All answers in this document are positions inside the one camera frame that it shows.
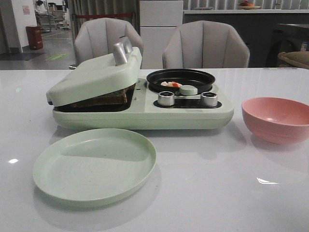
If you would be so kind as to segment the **dark grey counter cabinet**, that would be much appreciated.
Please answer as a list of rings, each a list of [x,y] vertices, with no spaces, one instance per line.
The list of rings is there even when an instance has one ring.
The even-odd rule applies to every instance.
[[[232,25],[250,50],[251,68],[266,67],[273,29],[277,24],[309,24],[308,10],[185,10],[183,22],[199,20]]]

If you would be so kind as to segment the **mint green breakfast maker base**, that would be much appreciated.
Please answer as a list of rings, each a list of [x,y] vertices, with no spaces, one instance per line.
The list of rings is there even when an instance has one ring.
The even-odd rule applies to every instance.
[[[217,129],[234,115],[232,102],[217,85],[211,92],[218,95],[217,108],[161,108],[154,105],[158,93],[148,88],[145,77],[135,85],[131,106],[118,112],[62,112],[53,109],[55,121],[68,129],[89,130],[121,128],[128,130]]]

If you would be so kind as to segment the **white refrigerator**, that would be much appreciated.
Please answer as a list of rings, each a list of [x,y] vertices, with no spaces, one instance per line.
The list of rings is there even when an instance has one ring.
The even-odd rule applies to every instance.
[[[140,1],[143,69],[163,68],[162,55],[174,29],[183,22],[182,0]]]

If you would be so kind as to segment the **silver control knob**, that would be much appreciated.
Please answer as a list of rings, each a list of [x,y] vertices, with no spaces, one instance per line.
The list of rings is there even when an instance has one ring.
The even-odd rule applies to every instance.
[[[206,107],[215,107],[218,104],[218,95],[213,92],[203,92],[200,94],[200,104]]]
[[[159,92],[157,102],[161,106],[173,106],[175,104],[174,96],[174,93],[170,91]]]

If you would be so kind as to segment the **right grey upholstered chair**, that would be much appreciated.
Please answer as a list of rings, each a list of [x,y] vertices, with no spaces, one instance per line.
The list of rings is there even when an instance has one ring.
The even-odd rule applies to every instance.
[[[162,55],[164,69],[247,68],[249,60],[233,26],[204,20],[176,27]]]

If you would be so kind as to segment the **pink bowl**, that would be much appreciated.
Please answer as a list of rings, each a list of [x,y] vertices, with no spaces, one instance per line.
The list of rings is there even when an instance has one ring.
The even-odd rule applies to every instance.
[[[275,144],[295,144],[309,138],[309,106],[284,98],[257,97],[242,103],[247,128]]]

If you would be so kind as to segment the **black round frying pan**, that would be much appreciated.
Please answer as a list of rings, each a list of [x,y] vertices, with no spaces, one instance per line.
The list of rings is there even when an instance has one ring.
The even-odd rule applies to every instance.
[[[162,86],[162,82],[177,82],[197,88],[197,94],[211,90],[215,77],[207,72],[193,69],[163,69],[147,75],[146,80],[151,91],[170,91],[180,95],[178,87]]]

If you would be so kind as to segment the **mint green plate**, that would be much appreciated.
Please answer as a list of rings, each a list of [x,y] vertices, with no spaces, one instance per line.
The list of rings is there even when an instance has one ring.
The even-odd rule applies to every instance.
[[[147,181],[156,149],[124,129],[79,132],[50,145],[36,159],[33,180],[47,196],[73,207],[99,207],[125,199]]]

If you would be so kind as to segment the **left silver control knob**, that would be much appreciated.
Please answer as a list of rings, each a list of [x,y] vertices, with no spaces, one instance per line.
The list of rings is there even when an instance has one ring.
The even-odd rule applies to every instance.
[[[157,102],[161,106],[173,106],[175,104],[174,96],[174,93],[170,91],[159,92]]]

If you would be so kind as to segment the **orange shrimp pieces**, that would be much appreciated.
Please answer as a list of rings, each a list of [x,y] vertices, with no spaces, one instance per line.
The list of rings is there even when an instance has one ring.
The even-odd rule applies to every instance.
[[[164,87],[181,87],[182,86],[182,84],[175,82],[175,81],[170,81],[170,82],[164,81],[164,82],[161,82],[160,85]]]

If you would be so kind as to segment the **beige sofa cushion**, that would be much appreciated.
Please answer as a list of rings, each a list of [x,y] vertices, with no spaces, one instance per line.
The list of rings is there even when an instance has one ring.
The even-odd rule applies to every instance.
[[[287,67],[309,68],[309,51],[280,52],[278,59]]]

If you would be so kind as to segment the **fruit plate on counter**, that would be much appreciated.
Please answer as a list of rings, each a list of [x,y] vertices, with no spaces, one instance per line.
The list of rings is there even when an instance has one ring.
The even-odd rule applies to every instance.
[[[255,10],[261,8],[261,6],[256,6],[248,0],[241,0],[238,4],[238,7],[243,10]]]

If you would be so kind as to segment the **right silver control knob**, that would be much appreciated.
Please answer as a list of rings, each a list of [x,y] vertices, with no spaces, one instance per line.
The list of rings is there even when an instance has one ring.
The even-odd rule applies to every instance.
[[[206,107],[215,107],[218,104],[218,95],[213,92],[203,92],[200,94],[200,104]]]

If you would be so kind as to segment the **red trash bin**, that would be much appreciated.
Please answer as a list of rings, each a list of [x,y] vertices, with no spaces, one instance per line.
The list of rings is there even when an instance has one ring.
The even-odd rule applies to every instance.
[[[31,50],[38,50],[38,49],[43,48],[40,26],[26,26],[26,33],[27,33],[29,48]]]

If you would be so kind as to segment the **left grey upholstered chair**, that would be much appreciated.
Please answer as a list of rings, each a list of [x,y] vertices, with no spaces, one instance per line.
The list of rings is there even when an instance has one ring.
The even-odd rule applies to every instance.
[[[128,37],[133,47],[143,53],[143,41],[134,27],[127,21],[114,18],[99,18],[86,21],[74,41],[76,68],[89,59],[112,53],[113,45],[121,37]]]

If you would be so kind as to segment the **dark washing machine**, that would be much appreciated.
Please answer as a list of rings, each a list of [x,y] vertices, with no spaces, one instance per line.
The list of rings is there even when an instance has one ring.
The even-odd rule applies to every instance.
[[[278,67],[280,52],[299,52],[309,50],[308,24],[277,24],[272,33],[266,67]]]

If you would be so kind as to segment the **grey upholstered chair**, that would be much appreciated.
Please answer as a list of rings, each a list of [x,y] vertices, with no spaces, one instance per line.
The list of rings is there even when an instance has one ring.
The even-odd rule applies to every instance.
[[[86,21],[74,41],[76,68],[89,59],[112,53],[113,45],[121,37],[128,37],[133,47],[143,53],[143,41],[134,27],[127,21],[114,18],[99,18]]]
[[[164,69],[247,68],[249,60],[233,26],[204,20],[176,27],[162,55]]]

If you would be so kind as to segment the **red barrier belt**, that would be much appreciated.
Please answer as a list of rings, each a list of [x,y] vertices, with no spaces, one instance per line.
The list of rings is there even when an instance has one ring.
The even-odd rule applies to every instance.
[[[98,18],[125,18],[125,17],[133,17],[134,12],[131,13],[120,13],[120,14],[89,14],[89,15],[77,15],[74,17],[78,19],[98,19]]]

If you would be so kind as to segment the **mint green sandwich maker lid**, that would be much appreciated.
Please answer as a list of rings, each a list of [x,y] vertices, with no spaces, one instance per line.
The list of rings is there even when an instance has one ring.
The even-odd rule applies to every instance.
[[[126,57],[127,62],[119,65],[112,53],[80,63],[47,91],[47,102],[53,106],[64,106],[132,86],[139,76],[140,49],[133,47]]]

